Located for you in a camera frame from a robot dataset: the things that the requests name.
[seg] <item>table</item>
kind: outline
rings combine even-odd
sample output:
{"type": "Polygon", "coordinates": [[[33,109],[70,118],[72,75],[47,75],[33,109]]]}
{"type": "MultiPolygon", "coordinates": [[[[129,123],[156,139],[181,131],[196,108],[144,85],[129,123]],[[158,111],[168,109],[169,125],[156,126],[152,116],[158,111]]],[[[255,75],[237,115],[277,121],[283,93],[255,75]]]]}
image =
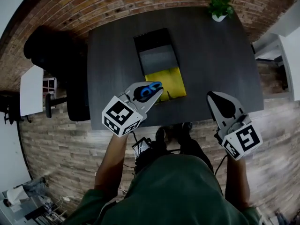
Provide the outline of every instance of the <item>table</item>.
{"type": "Polygon", "coordinates": [[[211,119],[210,90],[238,98],[247,112],[263,109],[256,61],[235,14],[212,20],[205,7],[177,7],[129,16],[89,33],[88,91],[93,130],[101,130],[101,112],[114,95],[145,81],[133,37],[167,28],[187,96],[152,107],[142,126],[211,119]]]}
{"type": "Polygon", "coordinates": [[[20,114],[26,116],[43,111],[44,70],[36,65],[21,77],[20,114]]]}

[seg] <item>black and white marker cube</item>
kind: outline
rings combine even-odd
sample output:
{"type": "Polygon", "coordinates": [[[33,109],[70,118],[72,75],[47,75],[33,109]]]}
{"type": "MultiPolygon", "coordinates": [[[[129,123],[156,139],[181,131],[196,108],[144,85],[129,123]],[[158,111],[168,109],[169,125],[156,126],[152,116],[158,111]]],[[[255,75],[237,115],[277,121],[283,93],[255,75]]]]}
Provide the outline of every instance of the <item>black and white marker cube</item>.
{"type": "Polygon", "coordinates": [[[222,146],[226,148],[229,154],[239,160],[246,154],[249,154],[263,143],[261,134],[255,129],[252,122],[240,129],[226,135],[222,146]]]}
{"type": "Polygon", "coordinates": [[[118,137],[136,129],[143,116],[114,96],[102,111],[102,123],[118,137]]]}

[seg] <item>brick wall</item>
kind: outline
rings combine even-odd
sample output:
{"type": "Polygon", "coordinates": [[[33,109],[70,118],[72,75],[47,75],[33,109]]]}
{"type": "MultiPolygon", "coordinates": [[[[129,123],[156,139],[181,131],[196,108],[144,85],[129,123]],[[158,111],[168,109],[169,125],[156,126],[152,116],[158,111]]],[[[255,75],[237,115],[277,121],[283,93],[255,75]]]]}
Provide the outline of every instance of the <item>brick wall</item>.
{"type": "MultiPolygon", "coordinates": [[[[264,33],[295,0],[232,0],[250,41],[264,33]]],[[[0,90],[19,90],[20,77],[32,63],[24,58],[23,45],[39,26],[56,30],[71,30],[75,36],[87,39],[88,31],[110,21],[146,11],[182,7],[206,6],[206,0],[39,0],[26,2],[28,14],[11,26],[0,47],[0,90]]]]}

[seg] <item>black office chair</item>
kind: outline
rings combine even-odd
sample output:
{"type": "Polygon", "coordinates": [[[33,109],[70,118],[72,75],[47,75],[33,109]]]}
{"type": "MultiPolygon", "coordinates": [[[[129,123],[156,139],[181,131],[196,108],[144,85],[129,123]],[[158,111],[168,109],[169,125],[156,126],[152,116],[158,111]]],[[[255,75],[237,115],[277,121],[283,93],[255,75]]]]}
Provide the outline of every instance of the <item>black office chair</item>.
{"type": "Polygon", "coordinates": [[[87,86],[87,62],[80,55],[67,32],[38,27],[24,46],[24,55],[32,63],[56,77],[67,91],[67,97],[51,100],[46,96],[46,115],[51,118],[51,106],[67,101],[70,120],[90,119],[87,86]]]}
{"type": "Polygon", "coordinates": [[[4,113],[5,124],[8,120],[10,124],[13,124],[14,121],[23,121],[20,114],[20,95],[7,97],[0,95],[0,112],[4,113]]]}

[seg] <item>blue scissors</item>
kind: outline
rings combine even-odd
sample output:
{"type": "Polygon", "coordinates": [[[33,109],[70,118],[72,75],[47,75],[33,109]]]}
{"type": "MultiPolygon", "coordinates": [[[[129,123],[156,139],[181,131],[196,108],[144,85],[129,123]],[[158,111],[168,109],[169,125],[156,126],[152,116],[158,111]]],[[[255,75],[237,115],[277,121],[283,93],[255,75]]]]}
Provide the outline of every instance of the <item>blue scissors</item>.
{"type": "Polygon", "coordinates": [[[158,89],[163,87],[163,84],[161,82],[153,82],[147,87],[143,88],[141,91],[141,97],[148,97],[152,93],[156,92],[158,89]]]}

